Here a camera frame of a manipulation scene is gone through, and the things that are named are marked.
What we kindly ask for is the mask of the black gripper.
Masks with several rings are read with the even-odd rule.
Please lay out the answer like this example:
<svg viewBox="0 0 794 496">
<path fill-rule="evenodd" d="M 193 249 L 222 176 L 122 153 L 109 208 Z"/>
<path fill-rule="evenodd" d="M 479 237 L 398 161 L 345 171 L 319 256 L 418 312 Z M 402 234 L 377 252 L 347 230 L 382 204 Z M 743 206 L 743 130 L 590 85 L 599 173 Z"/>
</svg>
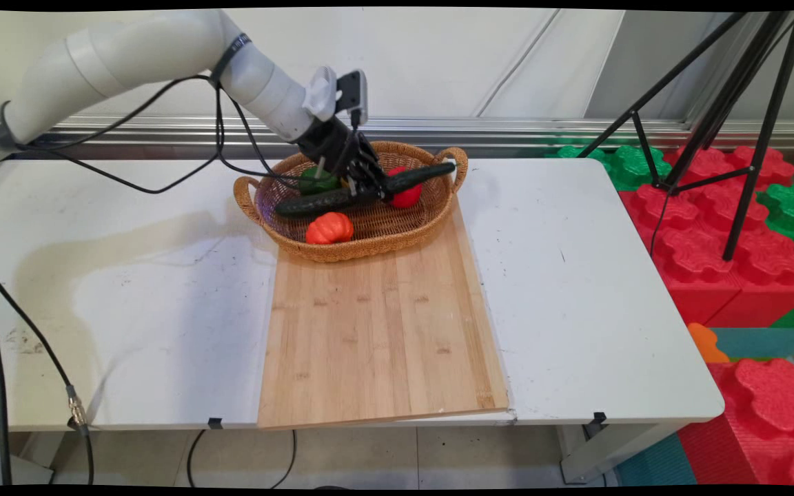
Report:
<svg viewBox="0 0 794 496">
<path fill-rule="evenodd" d="M 324 158 L 326 172 L 344 174 L 352 206 L 372 203 L 374 186 L 383 202 L 393 200 L 387 188 L 389 177 L 379 165 L 379 157 L 368 139 L 357 129 L 349 129 L 338 117 L 325 122 L 315 119 L 295 144 L 315 163 Z"/>
</svg>

